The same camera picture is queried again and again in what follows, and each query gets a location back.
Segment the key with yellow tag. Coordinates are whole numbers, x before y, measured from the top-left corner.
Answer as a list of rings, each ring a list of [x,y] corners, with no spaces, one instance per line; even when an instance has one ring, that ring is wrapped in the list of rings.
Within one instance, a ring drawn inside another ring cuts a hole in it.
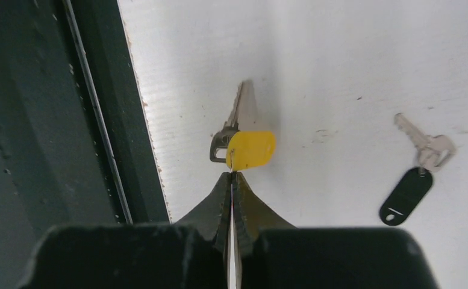
[[[242,125],[256,125],[257,110],[254,83],[243,80],[237,89],[232,110],[221,130],[212,136],[209,159],[224,163],[232,171],[265,166],[276,149],[272,131],[242,129]]]

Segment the key with black tag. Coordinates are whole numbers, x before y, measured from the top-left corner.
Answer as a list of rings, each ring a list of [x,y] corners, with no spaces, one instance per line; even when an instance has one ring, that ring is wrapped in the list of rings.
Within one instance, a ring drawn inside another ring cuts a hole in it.
[[[394,116],[395,125],[404,132],[417,150],[416,165],[407,170],[379,209],[379,218],[387,226],[402,224],[434,184],[439,172],[457,153],[446,135],[429,136],[402,113]]]

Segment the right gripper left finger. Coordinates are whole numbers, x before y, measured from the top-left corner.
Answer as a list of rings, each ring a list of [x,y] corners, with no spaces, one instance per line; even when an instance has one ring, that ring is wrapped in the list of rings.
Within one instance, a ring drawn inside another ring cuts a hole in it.
[[[231,174],[176,223],[55,226],[19,288],[227,288]]]

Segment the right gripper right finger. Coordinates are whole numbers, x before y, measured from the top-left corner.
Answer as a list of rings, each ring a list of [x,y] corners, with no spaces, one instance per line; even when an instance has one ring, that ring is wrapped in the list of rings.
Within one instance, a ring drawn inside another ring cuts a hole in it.
[[[392,228],[297,228],[232,174],[239,288],[437,288],[411,234]]]

